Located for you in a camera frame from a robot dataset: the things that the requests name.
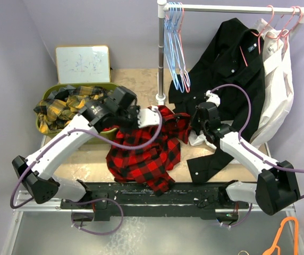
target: clothing rack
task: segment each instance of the clothing rack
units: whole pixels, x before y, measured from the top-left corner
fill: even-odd
[[[158,93],[156,100],[159,105],[163,105],[166,96],[164,94],[164,20],[165,12],[169,11],[170,8],[183,8],[184,11],[190,12],[224,12],[224,13],[261,13],[261,14],[272,14],[273,10],[275,14],[288,15],[293,13],[293,8],[281,8],[281,7],[251,7],[251,6],[224,6],[224,5],[194,5],[194,4],[182,4],[182,5],[171,5],[167,3],[167,0],[157,0],[158,4],[158,19],[159,19],[159,65],[158,65]],[[304,24],[304,7],[301,8],[303,17],[300,24],[296,26],[295,31]],[[295,15],[300,15],[301,11],[296,8]]]

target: wooden table surface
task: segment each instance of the wooden table surface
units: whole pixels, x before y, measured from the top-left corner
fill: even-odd
[[[167,69],[164,75],[164,91],[168,92],[171,76]],[[137,94],[138,105],[146,108],[156,105],[157,69],[118,69],[112,72],[112,82],[125,86]],[[170,109],[174,105],[166,104]],[[113,175],[106,165],[108,144],[84,144],[75,151],[55,172],[66,179],[80,179],[85,182],[114,182]],[[260,150],[266,152],[265,146]],[[187,159],[210,155],[214,150],[207,145],[191,146],[181,142],[181,162],[168,173],[176,182],[191,182]],[[240,164],[229,164],[209,182],[228,182],[230,180],[255,181],[255,178]]]

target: whiteboard frame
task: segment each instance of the whiteboard frame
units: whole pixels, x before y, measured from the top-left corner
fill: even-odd
[[[57,48],[71,48],[71,47],[99,47],[99,46],[105,46],[108,49],[108,76],[109,76],[109,82],[111,82],[111,63],[109,61],[109,47],[107,45],[58,45],[55,47],[55,63],[56,63],[56,70],[57,70],[57,80],[58,84],[93,84],[93,83],[103,83],[103,82],[79,82],[79,83],[60,83],[60,75],[58,73],[58,61],[57,61],[57,54],[56,49]]]

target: pink hanger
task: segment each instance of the pink hanger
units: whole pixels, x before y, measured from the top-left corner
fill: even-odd
[[[257,40],[257,43],[258,43],[258,54],[260,54],[260,37],[262,36],[262,33],[264,32],[264,30],[267,28],[267,26],[272,22],[272,20],[274,19],[274,16],[275,16],[275,11],[274,11],[274,7],[272,5],[268,5],[267,7],[271,7],[272,11],[273,11],[273,14],[272,14],[272,17],[270,19],[270,21],[265,25],[265,27],[261,30],[261,32],[259,32],[259,34],[256,34],[254,32],[251,32],[254,36],[257,36],[258,37],[258,40]],[[243,57],[243,60],[244,60],[244,63],[246,65],[246,67],[248,66],[248,63],[247,63],[247,60],[244,56],[244,53],[242,51],[242,47],[239,46],[239,49],[241,50],[241,54],[242,54],[242,57]]]
[[[181,51],[183,51],[183,42],[182,42],[182,37],[181,37],[181,29],[182,29],[182,25],[183,25],[183,19],[184,19],[184,8],[182,8],[182,19],[180,21],[180,25],[179,25],[179,29],[178,29]],[[190,84],[190,77],[189,77],[189,74],[186,71],[185,61],[184,61],[184,71],[185,71],[185,73],[182,70],[180,70],[180,77],[182,79],[182,83],[184,84],[186,92],[189,93],[190,92],[190,87],[188,87],[188,85]]]
[[[260,37],[262,36],[262,33],[264,32],[264,30],[267,28],[267,26],[272,22],[272,20],[274,19],[275,16],[275,11],[274,11],[274,7],[272,5],[268,5],[267,7],[271,7],[273,14],[272,17],[270,19],[270,21],[265,25],[265,27],[261,30],[261,32],[259,32],[259,34],[256,34],[254,32],[251,32],[254,36],[258,37],[258,53],[260,54]]]
[[[288,36],[289,36],[289,33],[299,24],[299,22],[301,21],[301,19],[303,18],[303,13],[302,13],[302,10],[301,10],[301,7],[299,6],[292,6],[291,8],[293,8],[293,13],[290,17],[290,19],[287,21],[287,23],[284,25],[283,29],[281,30],[281,32],[278,34],[278,36],[276,37],[271,37],[271,36],[267,36],[268,38],[271,38],[271,39],[276,39],[277,40],[277,47],[278,47],[278,41],[281,39],[281,38],[284,38],[284,45],[285,45],[285,48],[284,50],[286,51],[286,49],[288,48]],[[290,30],[286,29],[286,27],[288,26],[288,24],[290,23],[290,21],[294,18],[295,16],[295,13],[296,13],[296,8],[298,8],[300,10],[300,17],[297,21],[297,23],[293,26],[293,28],[291,28]]]

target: orange hanger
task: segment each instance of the orange hanger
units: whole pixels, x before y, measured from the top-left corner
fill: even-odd
[[[286,222],[293,220],[295,222],[295,234],[294,234],[294,255],[298,255],[298,248],[299,248],[299,221],[295,217],[287,217],[284,218],[281,222],[281,226],[277,231],[277,234],[275,236],[275,240],[273,242],[273,245],[263,252],[263,255],[272,255],[275,249],[277,249],[277,255],[281,254],[281,248],[277,245],[278,240],[280,239],[280,236],[282,234],[284,225]]]

